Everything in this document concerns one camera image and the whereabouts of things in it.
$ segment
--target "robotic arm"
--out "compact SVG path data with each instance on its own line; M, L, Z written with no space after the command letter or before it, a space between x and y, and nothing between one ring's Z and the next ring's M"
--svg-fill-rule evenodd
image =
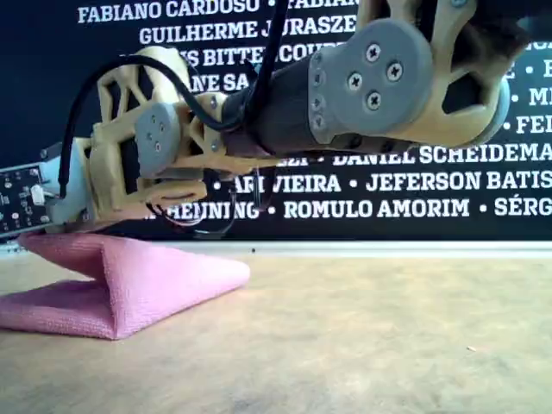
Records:
M552 38L548 0L361 0L347 42L274 72L286 9L277 2L258 77L228 96L192 96L175 49L102 68L88 82L102 113L92 136L73 143L76 102L62 145L0 171L0 236L93 231L152 212L170 220L165 209L207 195L206 170L231 181L299 155L481 144L506 117L515 59Z

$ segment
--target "electronic component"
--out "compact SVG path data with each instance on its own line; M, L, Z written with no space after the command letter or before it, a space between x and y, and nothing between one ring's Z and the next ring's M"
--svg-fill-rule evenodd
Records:
M0 170L0 238L50 225L38 164Z

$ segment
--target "tabletop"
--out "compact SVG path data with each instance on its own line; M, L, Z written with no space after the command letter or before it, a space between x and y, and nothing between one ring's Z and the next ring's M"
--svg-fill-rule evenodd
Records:
M238 259L244 288L127 340L0 331L0 411L552 412L552 260ZM0 260L0 294L68 277Z

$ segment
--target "pink towel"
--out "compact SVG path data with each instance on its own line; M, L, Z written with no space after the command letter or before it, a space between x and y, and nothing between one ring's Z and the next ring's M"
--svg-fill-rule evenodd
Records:
M106 235L27 235L29 251L88 281L0 298L0 327L111 340L244 285L244 263Z

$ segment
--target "wire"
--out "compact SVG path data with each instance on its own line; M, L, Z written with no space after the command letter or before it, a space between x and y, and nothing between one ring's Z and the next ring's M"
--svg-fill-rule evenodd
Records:
M268 30L267 47L265 47L262 64L260 65L259 77L254 83L254 88L245 106L247 121L255 119L266 102L270 81L276 66L276 58L279 54L279 46L284 35L288 5L289 0L278 0L276 2L273 19Z
M112 60L111 62L101 66L92 75L90 75L83 83L82 87L78 91L77 97L73 101L71 110L69 112L69 120L66 125L66 131L63 136L61 147L60 175L58 177L58 181L60 183L60 198L65 198L67 194L67 183L69 182L69 174L71 168L70 161L73 137L75 136L77 120L83 109L85 99L92 91L92 89L96 86L101 77L103 77L106 73L117 69L118 67L126 65L149 66L165 75L174 84L177 92L182 95L186 103L190 106L191 111L194 112L199 120L201 120L201 122L204 123L207 127L214 129L215 131L224 132L236 129L243 124L242 112L238 113L235 118L230 119L227 122L219 122L218 120L216 120L206 110L204 110L196 97L190 92L182 79L180 79L179 75L177 75L176 72L174 72L173 69L171 69L169 66L148 56L135 54L129 56L120 56L118 59Z
M232 228L232 226L234 225L234 222L235 222L235 210L236 210L235 205L236 205L236 199L237 199L234 181L231 181L229 183L229 195L230 195L229 222L225 226L223 226L221 229L215 230L215 231L194 229L192 233L194 234L196 239L204 239L204 240L206 240L206 239L209 239L209 240L221 239ZM156 210L154 208L154 206L151 205L150 203L147 203L146 207L157 218L159 218L163 223L167 224L171 229L176 229L178 231L183 231L183 232L186 232L186 233L188 233L187 228L189 228L193 225L199 224L203 221L203 218L200 217L199 219L195 220L196 224L193 224L191 222L188 222L186 224L186 223L182 223L182 222L179 222L177 220L174 220L172 217L168 216L165 213L165 211L163 211L163 210Z

